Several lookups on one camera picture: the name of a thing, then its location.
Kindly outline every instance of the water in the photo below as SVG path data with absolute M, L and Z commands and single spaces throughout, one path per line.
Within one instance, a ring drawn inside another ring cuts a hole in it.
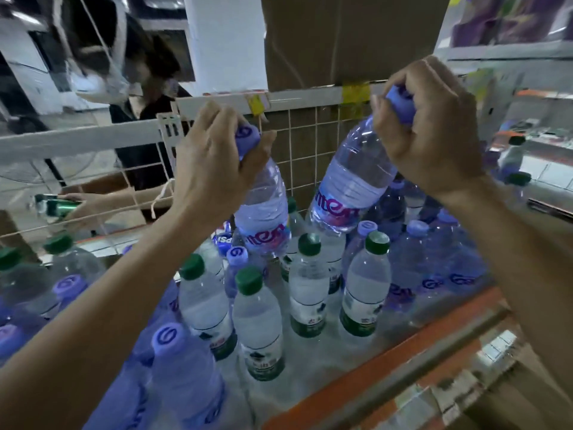
M 254 267 L 240 270 L 235 280 L 239 294 L 233 306 L 233 324 L 247 371 L 255 380 L 274 380 L 285 367 L 278 300 Z
M 51 319 L 60 309 L 54 277 L 39 264 L 23 262 L 17 249 L 0 249 L 0 297 L 6 308 Z
M 341 263 L 341 274 L 342 274 L 342 288 L 344 288 L 344 283 L 348 280 L 348 267 L 350 263 L 354 260 L 354 257 L 364 249 L 364 243 L 366 242 L 366 237 L 372 231 L 376 231 L 376 223 L 368 220 L 362 220 L 356 227 L 356 234 L 350 240 L 348 246 L 346 246 L 344 252 L 342 253 L 342 263 Z
M 370 232 L 364 250 L 354 257 L 348 268 L 340 309 L 339 331 L 343 341 L 370 337 L 376 331 L 378 314 L 392 282 L 389 248 L 387 235 Z
M 415 109 L 410 94 L 403 87 L 394 87 L 387 98 L 401 122 L 411 125 Z M 326 169 L 309 209 L 311 222 L 335 233 L 352 230 L 395 174 L 369 117 L 348 133 Z
M 61 287 L 66 288 L 66 284 L 71 285 L 72 280 L 69 276 L 75 276 L 73 281 L 76 288 L 80 284 L 84 285 L 83 289 L 78 290 L 78 295 L 105 273 L 103 262 L 93 253 L 75 246 L 68 233 L 64 232 L 48 238 L 44 249 L 53 255 L 51 271 L 56 281 L 68 278 Z
M 209 344 L 217 361 L 237 345 L 224 285 L 205 270 L 201 255 L 193 253 L 179 270 L 179 305 L 191 333 Z
M 380 201 L 364 217 L 365 220 L 376 222 L 378 231 L 389 236 L 390 241 L 396 241 L 400 236 L 406 218 L 404 186 L 403 180 L 392 181 Z
M 426 202 L 426 194 L 420 187 L 410 181 L 405 181 L 403 194 L 406 200 L 406 217 L 404 221 L 408 224 L 412 220 L 419 219 Z
M 499 176 L 505 182 L 512 173 L 519 172 L 523 163 L 524 148 L 526 138 L 523 136 L 513 136 L 509 139 L 509 148 L 501 153 L 497 162 L 499 166 Z
M 226 390 L 207 342 L 178 323 L 168 323 L 154 334 L 154 384 L 163 405 L 185 429 L 214 423 L 225 403 Z
M 434 294 L 440 281 L 431 275 L 426 252 L 428 224 L 412 220 L 406 233 L 392 247 L 392 282 L 401 289 L 412 289 L 415 294 Z
M 255 126 L 240 127 L 235 134 L 235 141 L 241 158 L 259 140 L 260 135 Z M 249 251 L 269 259 L 284 255 L 290 239 L 286 194 L 278 166 L 269 159 L 257 175 L 245 202 L 234 214 L 235 224 Z
M 326 299 L 330 288 L 328 264 L 320 256 L 318 234 L 303 234 L 299 256 L 290 268 L 290 326 L 303 338 L 317 337 L 326 325 Z
M 159 400 L 133 378 L 126 364 L 82 430 L 146 430 L 158 411 Z
M 290 241 L 286 246 L 286 254 L 281 258 L 281 277 L 284 283 L 288 283 L 290 263 L 293 262 L 298 253 L 298 239 L 306 233 L 306 223 L 300 213 L 296 210 L 297 205 L 294 198 L 288 198 L 288 217 L 290 226 Z

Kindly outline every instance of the blue bottle cap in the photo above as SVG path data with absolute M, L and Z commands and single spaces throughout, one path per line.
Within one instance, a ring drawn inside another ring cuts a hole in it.
M 358 233 L 361 236 L 366 237 L 372 231 L 378 231 L 378 225 L 376 223 L 370 220 L 362 220 L 362 222 L 358 224 Z
M 227 260 L 233 267 L 246 265 L 249 261 L 249 253 L 243 246 L 233 246 L 227 252 Z
M 405 86 L 392 86 L 386 98 L 390 100 L 392 108 L 398 115 L 398 119 L 405 125 L 412 125 L 416 107 L 414 106 L 413 96 L 406 90 Z
M 404 188 L 404 180 L 401 181 L 392 181 L 390 183 L 390 188 L 394 190 L 401 190 Z
M 438 220 L 444 223 L 457 223 L 458 219 L 448 213 L 448 210 L 445 208 L 440 209 L 438 213 Z
M 410 220 L 406 226 L 406 232 L 414 237 L 425 237 L 429 229 L 428 224 L 421 220 Z
M 121 254 L 122 254 L 122 255 L 125 255 L 125 254 L 126 254 L 127 252 L 129 252 L 131 249 L 133 249 L 133 245 L 132 245 L 132 244 L 127 245 L 127 246 L 125 246 L 125 247 L 123 248 L 123 250 L 121 251 Z
M 60 299 L 73 299 L 79 296 L 87 286 L 88 283 L 80 274 L 70 274 L 56 282 L 52 291 Z
M 166 323 L 153 334 L 151 346 L 157 356 L 177 353 L 185 346 L 188 333 L 179 323 Z
M 235 133 L 235 142 L 239 151 L 239 159 L 243 159 L 247 152 L 261 141 L 261 134 L 254 125 L 241 125 Z
M 25 342 L 26 336 L 18 326 L 3 325 L 0 327 L 0 356 L 11 356 L 24 346 Z

